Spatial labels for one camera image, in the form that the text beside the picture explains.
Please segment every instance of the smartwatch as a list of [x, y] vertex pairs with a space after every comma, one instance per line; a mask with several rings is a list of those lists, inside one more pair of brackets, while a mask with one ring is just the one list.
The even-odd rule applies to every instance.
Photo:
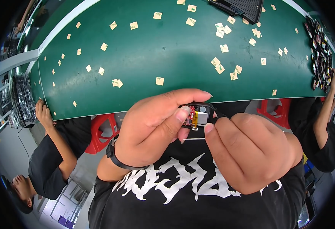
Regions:
[[147, 169], [149, 165], [143, 166], [143, 167], [132, 167], [126, 164], [123, 164], [118, 160], [118, 158], [115, 156], [115, 149], [114, 149], [114, 139], [111, 140], [111, 144], [106, 149], [106, 157], [110, 158], [111, 161], [118, 167], [123, 169], [129, 169], [129, 170], [141, 170], [141, 169]]

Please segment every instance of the green workbench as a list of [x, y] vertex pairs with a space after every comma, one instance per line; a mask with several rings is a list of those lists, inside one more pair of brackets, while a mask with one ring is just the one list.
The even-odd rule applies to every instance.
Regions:
[[[187, 11], [188, 4], [197, 6], [196, 12]], [[206, 0], [187, 0], [185, 5], [176, 0], [97, 2], [66, 25], [38, 58], [30, 73], [34, 98], [45, 97], [53, 119], [59, 120], [126, 111], [143, 98], [179, 88], [208, 91], [213, 95], [208, 102], [324, 96], [320, 89], [311, 89], [305, 18], [281, 0], [265, 1], [264, 8], [258, 28], [244, 24], [241, 17], [230, 24], [228, 15]], [[163, 13], [161, 20], [153, 19], [154, 12]], [[196, 20], [194, 26], [185, 23], [188, 17]], [[114, 21], [118, 26], [111, 30]], [[131, 30], [135, 21], [138, 28]], [[223, 39], [215, 35], [219, 22], [232, 30]], [[261, 31], [261, 38], [253, 35], [253, 28]], [[254, 47], [251, 37], [257, 41]], [[106, 51], [100, 49], [102, 43], [108, 45]], [[229, 52], [221, 53], [222, 44]], [[284, 47], [288, 54], [280, 56], [278, 49]], [[215, 57], [225, 68], [221, 74], [211, 64]], [[230, 80], [236, 65], [243, 70], [237, 80]], [[156, 77], [165, 78], [163, 86], [155, 84]], [[116, 78], [122, 87], [113, 87]]]

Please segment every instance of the red chair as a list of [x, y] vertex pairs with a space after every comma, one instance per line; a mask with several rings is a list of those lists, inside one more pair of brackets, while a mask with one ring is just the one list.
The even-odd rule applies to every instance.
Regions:
[[280, 98], [280, 101], [282, 103], [281, 105], [277, 105], [275, 108], [275, 116], [279, 117], [275, 117], [271, 114], [269, 114], [267, 112], [267, 102], [268, 100], [262, 100], [262, 105], [261, 108], [257, 108], [257, 112], [259, 114], [262, 114], [264, 116], [266, 116], [267, 118], [269, 118], [270, 120], [274, 121], [275, 123], [277, 123], [278, 125], [286, 128], [286, 129], [291, 129], [290, 125], [289, 125], [289, 109], [290, 109], [290, 104], [291, 104], [291, 98]]
[[[109, 120], [111, 130], [113, 134], [111, 137], [103, 137], [101, 134], [103, 133], [99, 130], [99, 127], [105, 122]], [[114, 114], [104, 114], [98, 115], [91, 121], [91, 143], [86, 148], [85, 153], [89, 154], [97, 154], [101, 150], [103, 150], [111, 141], [113, 137], [119, 134], [119, 130], [117, 130], [117, 123], [114, 118]], [[106, 139], [106, 142], [101, 142], [100, 139]]]

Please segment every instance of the white graphic print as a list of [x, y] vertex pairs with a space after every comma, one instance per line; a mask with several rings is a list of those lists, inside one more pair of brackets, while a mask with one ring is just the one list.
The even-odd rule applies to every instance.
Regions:
[[[198, 165], [199, 159], [204, 155], [201, 154], [198, 157], [196, 157], [193, 161], [191, 161], [188, 166], [191, 166], [193, 169], [195, 169], [195, 172], [190, 173], [185, 170], [185, 166], [181, 165], [178, 160], [170, 157], [170, 160], [161, 165], [158, 170], [155, 170], [154, 165], [150, 165], [145, 170], [133, 170], [129, 172], [127, 175], [124, 176], [124, 178], [120, 181], [118, 181], [115, 186], [112, 189], [112, 192], [117, 189], [117, 191], [124, 186], [124, 189], [126, 189], [126, 192], [122, 194], [122, 196], [127, 195], [129, 191], [132, 191], [137, 199], [139, 200], [146, 200], [143, 198], [143, 196], [152, 188], [155, 187], [155, 190], [160, 190], [162, 194], [166, 197], [166, 201], [164, 204], [168, 204], [174, 196], [179, 192], [179, 190], [183, 187], [185, 187], [188, 182], [194, 180], [192, 182], [192, 191], [195, 194], [195, 200], [198, 200], [199, 195], [210, 195], [210, 196], [219, 196], [222, 198], [226, 198], [228, 196], [241, 196], [241, 193], [238, 191], [230, 191], [229, 185], [227, 184], [225, 178], [222, 176], [220, 171], [217, 168], [217, 165], [215, 161], [213, 161], [214, 165], [216, 166], [215, 172], [216, 175], [209, 181], [205, 182], [199, 190], [197, 190], [197, 187], [199, 183], [203, 180], [205, 174], [207, 171], [202, 169]], [[174, 183], [170, 188], [165, 186], [166, 182], [169, 182], [169, 179], [163, 179], [162, 181], [156, 183], [156, 181], [160, 178], [160, 176], [157, 176], [158, 173], [165, 173], [168, 169], [174, 167], [176, 171], [179, 173], [176, 178], [180, 178], [179, 181]], [[136, 181], [146, 173], [146, 180], [144, 185], [139, 188], [136, 184]], [[282, 184], [279, 180], [276, 180], [279, 187], [275, 190], [278, 191], [282, 187]], [[211, 187], [218, 184], [218, 189], [212, 189]]]

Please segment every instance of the metal pin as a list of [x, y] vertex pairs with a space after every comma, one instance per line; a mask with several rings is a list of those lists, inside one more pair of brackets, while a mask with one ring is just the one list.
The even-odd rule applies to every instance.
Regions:
[[195, 138], [195, 139], [183, 139], [183, 140], [205, 140], [206, 138], [204, 137], [199, 137], [199, 138]]

